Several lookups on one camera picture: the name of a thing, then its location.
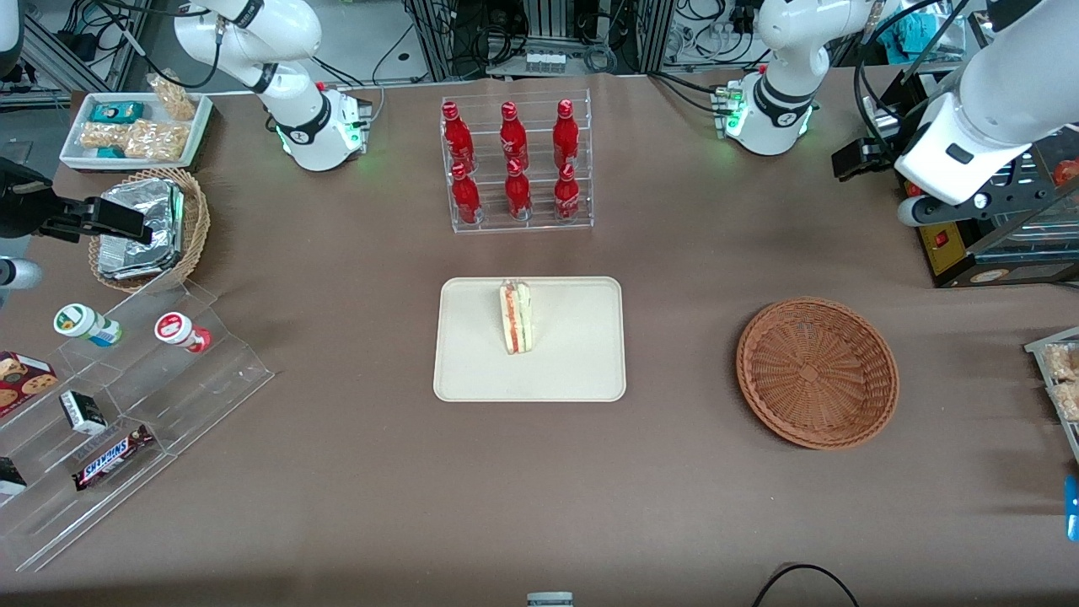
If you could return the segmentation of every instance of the cookie box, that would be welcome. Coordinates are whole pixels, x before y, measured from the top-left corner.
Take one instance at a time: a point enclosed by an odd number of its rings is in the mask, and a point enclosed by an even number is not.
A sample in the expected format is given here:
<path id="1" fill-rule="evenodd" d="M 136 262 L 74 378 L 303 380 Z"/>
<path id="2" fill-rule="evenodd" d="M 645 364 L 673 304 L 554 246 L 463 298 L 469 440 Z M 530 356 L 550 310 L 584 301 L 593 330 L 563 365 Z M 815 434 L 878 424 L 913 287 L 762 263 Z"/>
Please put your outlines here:
<path id="1" fill-rule="evenodd" d="M 0 418 L 56 384 L 47 363 L 0 351 Z"/>

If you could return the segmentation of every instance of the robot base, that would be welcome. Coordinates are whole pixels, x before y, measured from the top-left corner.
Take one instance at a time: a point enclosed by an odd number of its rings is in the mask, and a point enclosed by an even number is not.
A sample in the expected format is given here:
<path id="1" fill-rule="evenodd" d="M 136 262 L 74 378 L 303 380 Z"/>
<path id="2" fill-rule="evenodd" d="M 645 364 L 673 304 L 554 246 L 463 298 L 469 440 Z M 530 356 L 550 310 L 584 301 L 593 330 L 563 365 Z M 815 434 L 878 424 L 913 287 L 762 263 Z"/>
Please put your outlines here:
<path id="1" fill-rule="evenodd" d="M 371 106 L 360 106 L 355 97 L 339 91 L 325 91 L 323 95 L 330 101 L 330 119 L 314 140 L 298 144 L 286 139 L 277 129 L 285 152 L 308 170 L 329 170 L 352 155 L 367 151 Z"/>
<path id="2" fill-rule="evenodd" d="M 727 83 L 727 97 L 712 95 L 714 109 L 733 112 L 715 118 L 716 132 L 720 138 L 734 139 L 753 153 L 778 155 L 794 147 L 794 141 L 806 132 L 812 109 L 806 110 L 801 124 L 776 126 L 753 99 L 753 86 L 760 79 L 760 73 L 747 74 Z"/>

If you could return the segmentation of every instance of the snickers bar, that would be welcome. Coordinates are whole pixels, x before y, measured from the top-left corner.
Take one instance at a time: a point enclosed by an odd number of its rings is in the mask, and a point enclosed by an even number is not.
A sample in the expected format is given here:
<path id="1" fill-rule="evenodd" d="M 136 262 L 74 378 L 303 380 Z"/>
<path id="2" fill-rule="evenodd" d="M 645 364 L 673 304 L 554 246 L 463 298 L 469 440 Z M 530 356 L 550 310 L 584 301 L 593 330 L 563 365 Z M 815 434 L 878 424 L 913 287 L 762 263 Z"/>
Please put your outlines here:
<path id="1" fill-rule="evenodd" d="M 0 494 L 17 496 L 26 488 L 26 481 L 15 470 L 15 465 L 11 458 L 0 457 Z"/>
<path id="2" fill-rule="evenodd" d="M 86 487 L 92 487 L 99 480 L 115 470 L 118 466 L 135 455 L 135 452 L 152 442 L 153 436 L 146 429 L 146 426 L 139 426 L 138 430 L 133 430 L 131 434 L 124 437 L 111 450 L 101 454 L 101 457 L 90 463 L 86 468 L 82 469 L 82 472 L 71 475 L 71 479 L 74 480 L 76 491 L 81 492 Z"/>
<path id="3" fill-rule="evenodd" d="M 60 395 L 60 404 L 64 405 L 64 415 L 71 425 L 71 430 L 83 434 L 98 434 L 108 428 L 105 416 L 97 409 L 94 399 L 80 395 L 73 390 Z"/>

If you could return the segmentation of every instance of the acrylic bottle rack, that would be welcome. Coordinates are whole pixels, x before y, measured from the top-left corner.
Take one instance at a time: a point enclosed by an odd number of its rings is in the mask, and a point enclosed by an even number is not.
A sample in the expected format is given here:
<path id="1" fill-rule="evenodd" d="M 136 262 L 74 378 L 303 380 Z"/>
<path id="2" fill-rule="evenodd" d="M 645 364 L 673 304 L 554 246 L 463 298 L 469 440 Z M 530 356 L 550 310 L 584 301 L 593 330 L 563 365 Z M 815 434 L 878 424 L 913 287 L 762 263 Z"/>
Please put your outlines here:
<path id="1" fill-rule="evenodd" d="M 17 570 L 44 567 L 273 377 L 221 323 L 215 299 L 194 282 L 159 277 L 105 314 L 124 330 L 118 344 L 66 342 L 45 358 L 59 383 L 0 419 L 0 455 L 27 484 L 0 494 L 0 537 Z M 153 326 L 168 312 L 209 330 L 210 347 L 192 355 L 161 343 Z M 108 429 L 72 431 L 59 403 L 68 390 L 92 397 Z M 71 475 L 141 425 L 155 441 L 76 492 Z"/>
<path id="2" fill-rule="evenodd" d="M 555 183 L 558 169 L 555 166 L 555 121 L 558 119 L 558 101 L 573 101 L 573 115 L 577 121 L 578 148 L 575 165 L 577 184 L 581 188 L 579 210 L 570 222 L 560 222 L 555 215 Z M 587 88 L 575 91 L 552 91 L 547 93 L 505 93 L 495 95 L 466 95 L 443 97 L 442 101 L 454 101 L 461 118 L 472 130 L 476 147 L 476 171 L 472 175 L 479 188 L 483 219 L 478 223 L 462 221 L 453 203 L 453 176 L 450 168 L 453 161 L 441 136 L 442 161 L 446 168 L 446 189 L 450 202 L 450 221 L 456 233 L 506 232 L 536 229 L 590 227 L 596 221 L 596 195 L 592 188 L 592 102 Z M 529 178 L 532 193 L 532 217 L 518 221 L 509 213 L 506 199 L 506 158 L 502 151 L 502 104 L 514 101 L 524 125 L 528 137 Z"/>

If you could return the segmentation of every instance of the white plastic tray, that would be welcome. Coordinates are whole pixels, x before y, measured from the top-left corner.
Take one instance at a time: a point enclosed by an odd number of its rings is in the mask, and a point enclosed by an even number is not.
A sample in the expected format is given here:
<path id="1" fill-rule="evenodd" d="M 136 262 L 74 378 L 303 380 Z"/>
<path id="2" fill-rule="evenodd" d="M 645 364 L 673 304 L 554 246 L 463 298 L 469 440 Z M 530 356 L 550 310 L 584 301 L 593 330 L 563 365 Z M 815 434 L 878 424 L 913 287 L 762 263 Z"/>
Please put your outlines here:
<path id="1" fill-rule="evenodd" d="M 522 277 L 532 287 L 535 346 L 507 355 L 498 286 L 442 285 L 435 395 L 448 402 L 604 402 L 626 392 L 622 286 L 609 276 Z"/>
<path id="2" fill-rule="evenodd" d="M 199 143 L 202 141 L 206 130 L 206 123 L 209 122 L 210 111 L 214 102 L 209 95 L 200 93 L 188 93 L 195 104 L 195 116 L 190 123 L 191 135 L 183 146 L 183 153 L 176 162 L 160 162 L 141 157 L 97 157 L 96 149 L 86 149 L 79 144 L 79 135 L 82 134 L 82 125 L 90 120 L 91 110 L 97 104 L 110 101 L 141 101 L 145 105 L 142 118 L 160 122 L 179 122 L 173 120 L 165 111 L 165 106 L 158 100 L 154 93 L 91 93 L 82 100 L 79 113 L 76 114 L 74 123 L 68 130 L 64 148 L 60 150 L 60 162 L 79 170 L 142 170 L 145 168 L 182 168 L 190 166 L 194 161 Z"/>

